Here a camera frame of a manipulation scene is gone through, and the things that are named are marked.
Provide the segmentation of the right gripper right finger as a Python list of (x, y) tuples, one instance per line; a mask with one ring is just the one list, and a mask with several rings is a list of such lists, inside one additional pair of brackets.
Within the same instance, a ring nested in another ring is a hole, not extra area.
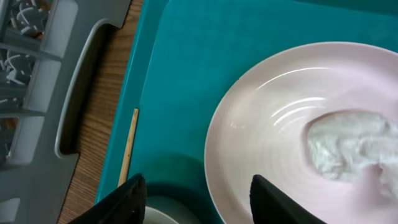
[(325, 224), (259, 174), (249, 198), (254, 224)]

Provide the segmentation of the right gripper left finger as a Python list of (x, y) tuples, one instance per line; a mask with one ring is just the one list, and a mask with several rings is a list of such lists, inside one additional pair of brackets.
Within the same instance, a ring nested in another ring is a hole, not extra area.
[(136, 174), (70, 224), (143, 224), (147, 187)]

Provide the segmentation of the grey bowl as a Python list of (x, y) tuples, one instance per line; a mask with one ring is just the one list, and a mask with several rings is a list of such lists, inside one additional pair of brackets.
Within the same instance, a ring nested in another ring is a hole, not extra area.
[(184, 204), (168, 197), (147, 198), (143, 224), (201, 224)]

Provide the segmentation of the white napkin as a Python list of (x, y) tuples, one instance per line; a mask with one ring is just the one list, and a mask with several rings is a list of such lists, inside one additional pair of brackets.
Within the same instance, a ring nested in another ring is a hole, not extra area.
[(397, 123), (365, 111), (340, 112), (314, 121), (307, 144), (325, 179), (354, 182), (369, 166), (381, 169), (381, 193), (397, 198)]

